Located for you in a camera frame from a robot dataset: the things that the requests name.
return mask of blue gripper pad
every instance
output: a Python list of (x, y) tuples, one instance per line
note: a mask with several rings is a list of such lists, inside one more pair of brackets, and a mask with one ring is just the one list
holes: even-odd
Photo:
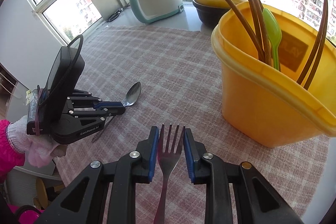
[(195, 182), (195, 168), (194, 168), (194, 158), (192, 154), (192, 148), (190, 142), (194, 143), (194, 138), (189, 128), (186, 129), (184, 135), (184, 153), (185, 161), (187, 163), (188, 175), (192, 183)]
[(157, 151), (158, 151), (158, 144), (159, 144), (159, 129), (156, 128), (153, 143), (152, 143), (151, 156), (150, 156), (150, 159), (149, 159), (148, 180), (150, 182), (152, 182), (153, 177), (154, 177), (156, 155), (157, 155)]
[(96, 104), (93, 108), (98, 109), (100, 107), (113, 107), (113, 106), (120, 106), (122, 107), (123, 104), (121, 102), (108, 102), (108, 101), (103, 101), (98, 104)]

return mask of pink sleeve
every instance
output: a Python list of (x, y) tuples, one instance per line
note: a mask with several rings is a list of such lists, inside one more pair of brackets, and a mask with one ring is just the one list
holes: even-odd
[(14, 166), (25, 163), (25, 154), (16, 152), (7, 140), (6, 128), (9, 124), (7, 120), (0, 120), (0, 183), (5, 181), (7, 173)]

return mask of tree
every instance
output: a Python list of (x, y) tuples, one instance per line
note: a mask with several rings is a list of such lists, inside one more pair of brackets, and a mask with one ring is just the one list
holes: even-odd
[(336, 35), (333, 35), (332, 37), (328, 37), (328, 38), (332, 43), (336, 44)]
[(67, 35), (67, 37), (70, 38), (70, 40), (73, 40), (74, 36), (72, 35), (71, 29), (68, 27), (63, 27), (64, 33)]

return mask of metal screw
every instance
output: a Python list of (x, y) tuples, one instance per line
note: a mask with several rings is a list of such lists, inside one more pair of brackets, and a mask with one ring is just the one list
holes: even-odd
[(251, 169), (252, 168), (252, 164), (249, 163), (248, 161), (244, 161), (241, 163), (241, 166), (244, 168), (244, 169)]
[(129, 156), (130, 156), (131, 158), (137, 158), (137, 157), (140, 156), (140, 153), (139, 153), (138, 151), (132, 151), (132, 152), (129, 154)]
[(100, 161), (94, 160), (93, 162), (90, 163), (90, 166), (92, 168), (98, 168), (100, 166)]
[(206, 152), (203, 154), (203, 158), (207, 159), (207, 160), (211, 160), (213, 158), (213, 154)]

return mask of sticker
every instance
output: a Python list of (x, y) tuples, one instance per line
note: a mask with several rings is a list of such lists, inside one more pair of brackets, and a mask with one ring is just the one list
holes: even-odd
[(31, 90), (27, 90), (26, 91), (26, 105), (28, 105), (30, 103), (30, 101), (32, 100), (33, 98), (33, 92)]
[(282, 39), (279, 45), (279, 61), (282, 65), (296, 72), (306, 55), (308, 45), (300, 39), (282, 31)]

